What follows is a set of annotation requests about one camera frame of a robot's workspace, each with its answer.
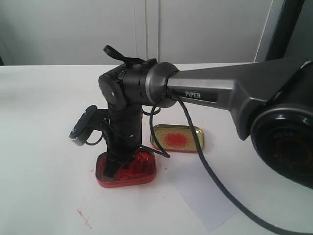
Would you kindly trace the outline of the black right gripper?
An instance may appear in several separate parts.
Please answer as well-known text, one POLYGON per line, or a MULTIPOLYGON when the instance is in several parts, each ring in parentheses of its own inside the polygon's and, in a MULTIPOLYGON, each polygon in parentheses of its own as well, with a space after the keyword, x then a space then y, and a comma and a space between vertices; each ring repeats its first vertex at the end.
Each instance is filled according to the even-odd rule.
POLYGON ((108 103, 108 126, 110 130, 108 156, 102 173, 102 180, 114 182, 118 171, 136 152, 147 152, 170 158, 166 151, 156 150, 142 144, 141 105, 129 104, 119 110, 108 103))

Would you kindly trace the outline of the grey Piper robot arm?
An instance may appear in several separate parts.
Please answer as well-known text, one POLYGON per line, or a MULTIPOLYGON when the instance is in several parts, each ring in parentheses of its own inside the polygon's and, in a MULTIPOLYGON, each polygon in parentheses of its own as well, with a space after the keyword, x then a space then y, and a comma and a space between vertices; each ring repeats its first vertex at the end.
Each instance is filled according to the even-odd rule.
POLYGON ((182 71, 149 61, 120 65, 98 83, 112 114, 133 105, 168 108, 179 100, 227 110, 239 138, 250 138, 270 168, 313 186, 312 62, 283 58, 182 71))

